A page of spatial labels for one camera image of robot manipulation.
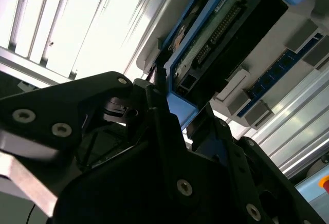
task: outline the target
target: screw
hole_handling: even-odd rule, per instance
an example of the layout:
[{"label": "screw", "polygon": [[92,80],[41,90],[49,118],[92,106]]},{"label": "screw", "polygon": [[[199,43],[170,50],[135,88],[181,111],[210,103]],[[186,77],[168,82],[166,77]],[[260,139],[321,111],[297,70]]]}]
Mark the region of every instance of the screw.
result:
[{"label": "screw", "polygon": [[179,179],[177,181],[177,189],[179,190],[180,193],[182,193],[184,196],[191,196],[192,195],[192,186],[190,185],[190,183],[188,183],[186,180],[184,179]]},{"label": "screw", "polygon": [[249,144],[250,146],[255,146],[255,144],[254,144],[254,142],[253,142],[252,140],[247,139],[247,141],[248,141],[248,144]]},{"label": "screw", "polygon": [[226,124],[226,122],[225,122],[224,120],[220,120],[220,124],[221,124],[222,126],[227,126],[227,124]]},{"label": "screw", "polygon": [[127,80],[126,80],[126,79],[123,79],[123,78],[118,78],[118,81],[119,81],[121,84],[126,84],[126,83],[127,83]]},{"label": "screw", "polygon": [[259,210],[252,205],[251,203],[248,203],[246,205],[246,209],[248,214],[255,220],[255,221],[260,221],[261,220],[261,213],[259,213]]},{"label": "screw", "polygon": [[72,128],[65,123],[57,123],[51,128],[52,133],[57,137],[66,138],[71,135]]},{"label": "screw", "polygon": [[30,123],[35,120],[35,113],[29,109],[18,109],[12,113],[12,117],[19,123]]}]

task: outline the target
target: white panel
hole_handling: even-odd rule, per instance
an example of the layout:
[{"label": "white panel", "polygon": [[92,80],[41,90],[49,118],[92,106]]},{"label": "white panel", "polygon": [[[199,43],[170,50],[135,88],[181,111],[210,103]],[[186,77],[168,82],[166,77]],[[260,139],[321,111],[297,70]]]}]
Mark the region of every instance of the white panel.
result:
[{"label": "white panel", "polygon": [[142,78],[143,71],[137,67],[136,62],[132,62],[131,65],[128,67],[125,76],[131,81],[134,81],[135,79]]},{"label": "white panel", "polygon": [[257,132],[257,130],[251,128],[251,129],[249,129],[249,131],[247,131],[246,134],[243,135],[243,136],[244,136],[244,137],[251,138],[256,132]]},{"label": "white panel", "polygon": [[38,25],[39,16],[42,12],[42,7],[43,0],[27,0],[24,15],[21,14],[24,17],[18,30],[18,41],[15,53],[23,57],[29,56],[31,44]]},{"label": "white panel", "polygon": [[[100,1],[68,0],[51,35],[53,45],[49,51],[48,69],[69,76]],[[89,57],[89,67],[95,66],[96,56]]]},{"label": "white panel", "polygon": [[18,0],[0,0],[0,46],[8,48]]},{"label": "white panel", "polygon": [[230,121],[230,123],[228,123],[228,125],[231,128],[231,133],[232,136],[235,139],[240,139],[240,137],[247,131],[249,130],[249,128],[244,127],[242,125],[240,125],[239,123],[235,122],[234,120]]},{"label": "white panel", "polygon": [[59,2],[60,0],[47,0],[44,6],[30,56],[30,60],[36,63],[41,60]]},{"label": "white panel", "polygon": [[213,110],[214,115],[224,121],[227,121],[227,117],[225,115],[222,115],[221,113],[217,112],[216,110]]}]

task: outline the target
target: black cable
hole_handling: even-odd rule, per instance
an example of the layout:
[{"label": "black cable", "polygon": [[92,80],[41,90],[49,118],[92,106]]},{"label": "black cable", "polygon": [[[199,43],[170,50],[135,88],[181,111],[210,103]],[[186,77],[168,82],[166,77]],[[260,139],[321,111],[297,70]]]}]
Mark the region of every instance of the black cable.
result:
[{"label": "black cable", "polygon": [[30,217],[31,217],[32,211],[34,210],[34,207],[35,207],[35,204],[33,204],[32,209],[30,210],[30,213],[29,213],[29,215],[28,215],[28,217],[27,217],[27,220],[26,220],[26,224],[29,224],[29,220],[30,220]]},{"label": "black cable", "polygon": [[88,164],[88,160],[89,160],[89,157],[93,151],[93,148],[94,148],[94,145],[96,143],[96,139],[97,139],[97,136],[98,136],[98,132],[94,133],[93,136],[92,136],[92,139],[90,141],[90,144],[87,148],[87,152],[86,154],[84,155],[83,159],[82,159],[82,162],[81,162],[81,166],[82,167],[86,167],[87,164]]},{"label": "black cable", "polygon": [[97,157],[97,159],[95,159],[94,161],[92,161],[88,166],[89,167],[93,167],[93,165],[95,165],[98,161],[100,161],[102,159],[105,159],[111,152],[113,152],[114,150],[116,150],[120,146],[121,146],[121,143],[117,143],[112,148],[110,148],[108,151],[106,151],[103,155]]}]

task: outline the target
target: slot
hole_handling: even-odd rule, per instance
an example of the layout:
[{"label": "slot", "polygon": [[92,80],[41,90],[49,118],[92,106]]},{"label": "slot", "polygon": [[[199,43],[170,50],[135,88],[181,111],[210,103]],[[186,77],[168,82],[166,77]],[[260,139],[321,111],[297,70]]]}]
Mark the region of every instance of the slot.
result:
[{"label": "slot", "polygon": [[176,93],[182,97],[184,97],[187,94],[187,90],[182,88],[181,86],[177,88]]},{"label": "slot", "polygon": [[208,44],[203,46],[203,48],[200,50],[200,52],[196,55],[195,60],[197,61],[198,65],[204,61],[207,54],[211,51],[211,47],[209,47]]},{"label": "slot", "polygon": [[194,76],[188,74],[181,85],[186,89],[190,89],[195,81],[196,81],[196,78]]}]

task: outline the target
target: black metal bracket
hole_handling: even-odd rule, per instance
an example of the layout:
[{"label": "black metal bracket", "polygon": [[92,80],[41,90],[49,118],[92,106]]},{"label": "black metal bracket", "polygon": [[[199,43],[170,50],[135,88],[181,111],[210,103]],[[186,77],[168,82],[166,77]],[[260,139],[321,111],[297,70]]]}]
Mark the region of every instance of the black metal bracket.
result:
[{"label": "black metal bracket", "polygon": [[[146,84],[144,93],[143,122],[132,124],[138,131],[135,146],[72,181],[59,196],[55,223],[88,222],[91,217],[83,215],[83,209],[94,213],[95,223],[107,219],[149,223],[173,217],[214,223],[220,217],[217,207],[230,210],[228,192],[221,194],[230,187],[229,181],[221,181],[228,178],[226,169],[187,150],[179,121],[156,86]],[[217,203],[219,197],[225,201]],[[107,198],[110,202],[102,206]],[[67,206],[72,206],[69,213]]]},{"label": "black metal bracket", "polygon": [[209,104],[187,131],[194,151],[227,167],[234,204],[243,216],[241,221],[323,223],[257,143],[245,137],[236,142],[228,124],[214,117]]},{"label": "black metal bracket", "polygon": [[[38,161],[63,161],[79,145],[99,109],[111,98],[128,99],[132,90],[124,75],[107,72],[3,98],[0,128],[7,144],[2,150]],[[127,119],[113,117],[113,121]]]}]

